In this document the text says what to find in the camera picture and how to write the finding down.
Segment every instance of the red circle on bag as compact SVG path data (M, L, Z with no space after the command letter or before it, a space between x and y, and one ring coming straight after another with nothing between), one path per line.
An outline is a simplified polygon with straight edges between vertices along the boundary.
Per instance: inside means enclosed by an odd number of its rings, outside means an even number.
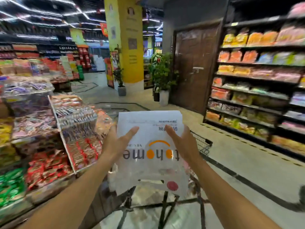
M167 188L170 189L171 191L176 191L178 190L178 184L175 183L174 181L169 181L166 184Z

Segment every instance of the forearm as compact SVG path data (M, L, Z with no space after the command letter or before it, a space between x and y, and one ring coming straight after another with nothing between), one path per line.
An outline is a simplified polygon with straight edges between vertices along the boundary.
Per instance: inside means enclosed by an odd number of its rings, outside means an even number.
M203 159L191 165L225 229L280 229L269 217L224 181Z
M109 154L104 152L95 165L38 210L20 229L78 229L113 164Z

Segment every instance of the floor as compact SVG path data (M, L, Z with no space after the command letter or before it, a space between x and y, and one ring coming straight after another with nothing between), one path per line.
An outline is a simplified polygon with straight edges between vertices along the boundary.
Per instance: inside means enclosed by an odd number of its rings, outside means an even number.
M105 73L85 74L82 83L74 82L72 85L73 92L85 103L97 107L126 108L129 111L181 111L184 124L201 137L213 141L208 162L224 180L283 229L304 228L305 200L301 204L299 198L300 187L305 185L304 163L211 125L201 125L203 117L198 113L171 104L160 107L158 102L153 101L152 89L119 97L117 91L107 86ZM136 187L132 204L160 203L163 194L163 191ZM223 228L211 204L204 204L204 211L207 229ZM123 212L115 211L94 229L157 228L160 214L161 208L135 210L127 213L122 224ZM166 229L189 227L201 228L200 205L197 202L177 205L165 226Z

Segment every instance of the door frame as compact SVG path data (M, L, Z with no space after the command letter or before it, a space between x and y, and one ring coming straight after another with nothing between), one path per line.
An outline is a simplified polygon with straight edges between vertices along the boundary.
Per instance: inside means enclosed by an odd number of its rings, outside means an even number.
M173 48L173 64L172 64L172 70L174 70L174 65L175 65L175 58L176 58L176 39L177 39L177 33L181 32L181 31L185 31L185 30L193 30L193 29L203 29L209 26L217 26L217 34L216 34L216 43L214 45L213 51L212 51L212 65L209 69L209 78L208 78L208 88L205 92L204 98L206 98L206 102L204 103L204 105L207 105L208 102L208 95L210 95L211 92L211 87L212 87L212 82L213 82L213 73L215 72L215 67L216 67L216 60L217 60L217 54L218 54L218 49L219 49L219 40L220 40L220 36L221 36L221 29L222 29L222 25L223 25L223 18L219 18L219 19L214 19L214 20L209 20L209 21L203 21L203 22L199 22L199 23L192 23L183 27L179 27L176 28L173 31L173 44L172 44L172 48ZM203 118L205 118L206 115L206 111L205 112L197 112L200 113L201 115L203 115Z

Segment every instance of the beige floor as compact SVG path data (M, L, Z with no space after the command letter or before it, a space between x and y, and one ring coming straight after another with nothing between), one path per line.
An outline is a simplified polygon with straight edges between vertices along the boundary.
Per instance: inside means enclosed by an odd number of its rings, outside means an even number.
M104 108L126 108L130 111L143 111L137 103L150 110L179 110L183 115L183 122L200 136L213 141L209 156L223 166L248 179L262 189L280 198L295 203L299 202L299 189L305 185L305 164L295 159L266 149L253 142L239 138L216 127L201 125L203 117L175 105L160 107L153 101L152 90L119 97L117 91L106 85L104 73L85 74L85 84L74 83L73 91L79 92L84 102L96 104ZM237 191L248 198L284 229L301 229L305 225L305 213L288 210L276 202L260 194L248 185L211 164L211 167ZM148 204L161 202L161 191L137 187L133 196L133 204ZM129 212L122 228L157 228L160 208ZM210 204L205 204L207 229L222 228ZM117 211L104 219L101 228L117 227L122 212ZM201 228L200 207L198 203L179 205L165 228Z

